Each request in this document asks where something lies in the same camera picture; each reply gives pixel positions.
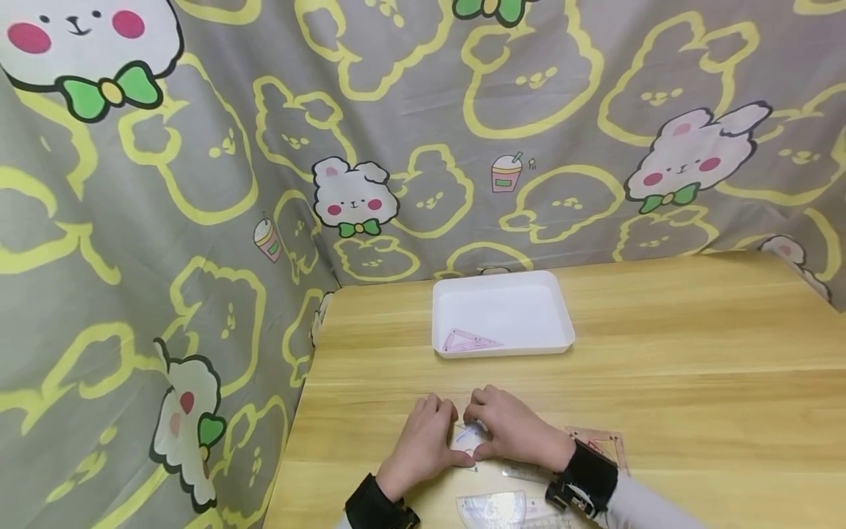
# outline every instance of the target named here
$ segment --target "green bow tie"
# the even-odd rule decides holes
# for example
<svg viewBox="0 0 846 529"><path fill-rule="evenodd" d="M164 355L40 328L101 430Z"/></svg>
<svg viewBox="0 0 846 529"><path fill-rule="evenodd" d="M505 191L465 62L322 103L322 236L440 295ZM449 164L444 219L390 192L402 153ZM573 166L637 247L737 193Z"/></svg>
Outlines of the green bow tie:
<svg viewBox="0 0 846 529"><path fill-rule="evenodd" d="M361 224L340 223L338 230L344 239L349 239L355 234L379 235L382 232L382 228L379 227L379 221L374 218L365 220Z"/></svg>
<svg viewBox="0 0 846 529"><path fill-rule="evenodd" d="M682 189L674 193L667 193L666 195L649 195L643 200L643 206L640 207L640 212L646 214L655 211L661 205L673 203L677 206L686 206L696 198L696 193L699 192L700 184L688 184Z"/></svg>
<svg viewBox="0 0 846 529"><path fill-rule="evenodd" d="M200 446L206 448L214 446L223 437L224 432L226 432L226 420L211 413L203 414L200 424L197 425L197 438L200 440Z"/></svg>
<svg viewBox="0 0 846 529"><path fill-rule="evenodd" d="M161 105L164 98L150 67L141 61L121 68L114 80L92 82L81 77L63 77L57 84L68 102L70 113L85 123L96 123L105 118L110 107L129 103L134 107L153 109Z"/></svg>
<svg viewBox="0 0 846 529"><path fill-rule="evenodd" d="M496 16L497 21L507 28L513 28L523 19L526 2L537 0L453 0L453 14L467 20L477 16Z"/></svg>

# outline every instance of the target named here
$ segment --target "triangle ruler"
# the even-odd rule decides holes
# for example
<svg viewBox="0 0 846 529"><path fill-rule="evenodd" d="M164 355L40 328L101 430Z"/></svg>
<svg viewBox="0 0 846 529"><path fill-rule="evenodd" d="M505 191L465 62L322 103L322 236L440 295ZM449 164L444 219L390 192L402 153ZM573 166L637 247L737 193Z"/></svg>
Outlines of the triangle ruler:
<svg viewBox="0 0 846 529"><path fill-rule="evenodd" d="M468 333L467 331L454 328L449 331L447 341L443 343L443 351L452 352L487 349L488 347L496 347L497 345L502 344L492 339L485 338L484 336L479 336L478 334Z"/></svg>

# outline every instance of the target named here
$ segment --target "gray fabric backdrop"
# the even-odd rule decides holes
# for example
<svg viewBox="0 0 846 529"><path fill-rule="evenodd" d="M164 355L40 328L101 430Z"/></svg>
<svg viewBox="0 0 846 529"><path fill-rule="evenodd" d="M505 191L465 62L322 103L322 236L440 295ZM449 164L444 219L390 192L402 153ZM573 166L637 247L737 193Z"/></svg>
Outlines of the gray fabric backdrop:
<svg viewBox="0 0 846 529"><path fill-rule="evenodd" d="M846 308L845 25L6 2L0 525L259 524L338 283L763 248Z"/></svg>

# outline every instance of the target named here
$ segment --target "right hand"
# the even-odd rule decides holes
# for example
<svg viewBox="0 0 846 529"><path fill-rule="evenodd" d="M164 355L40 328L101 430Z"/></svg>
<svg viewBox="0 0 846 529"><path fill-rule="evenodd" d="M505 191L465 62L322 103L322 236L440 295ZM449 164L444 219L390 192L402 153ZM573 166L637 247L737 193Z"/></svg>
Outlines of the right hand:
<svg viewBox="0 0 846 529"><path fill-rule="evenodd" d="M491 385L474 389L464 410L464 422L479 421L492 435L480 444L473 459L492 457L531 463L562 472L576 450L565 432L547 424L517 397Z"/></svg>

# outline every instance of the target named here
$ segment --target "black wrist strap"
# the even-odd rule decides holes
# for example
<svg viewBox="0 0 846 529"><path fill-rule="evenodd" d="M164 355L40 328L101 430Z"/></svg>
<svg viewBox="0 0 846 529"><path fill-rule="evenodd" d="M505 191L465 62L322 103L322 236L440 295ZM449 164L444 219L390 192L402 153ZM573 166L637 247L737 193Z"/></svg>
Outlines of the black wrist strap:
<svg viewBox="0 0 846 529"><path fill-rule="evenodd" d="M400 499L393 503L368 474L345 506L347 520L353 529L413 529L420 517Z"/></svg>
<svg viewBox="0 0 846 529"><path fill-rule="evenodd" d="M617 488L617 465L578 439L573 459L547 488L547 500L562 509L573 507L591 518L608 510Z"/></svg>

